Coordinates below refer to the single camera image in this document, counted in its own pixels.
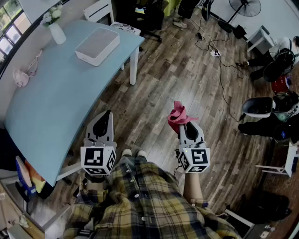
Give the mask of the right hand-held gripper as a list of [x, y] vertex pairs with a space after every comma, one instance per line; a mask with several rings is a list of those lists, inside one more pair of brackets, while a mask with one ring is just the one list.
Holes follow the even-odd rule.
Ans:
[[191, 130], [188, 125], [179, 126], [178, 161], [185, 173], [202, 173], [210, 167], [210, 148], [206, 147], [201, 127], [194, 121], [190, 124]]

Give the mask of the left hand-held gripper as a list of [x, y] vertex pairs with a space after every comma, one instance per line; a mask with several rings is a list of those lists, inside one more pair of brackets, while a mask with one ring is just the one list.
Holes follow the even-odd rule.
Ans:
[[80, 148], [81, 167], [90, 175], [109, 175], [116, 160], [113, 113], [106, 110], [90, 121], [84, 146]]

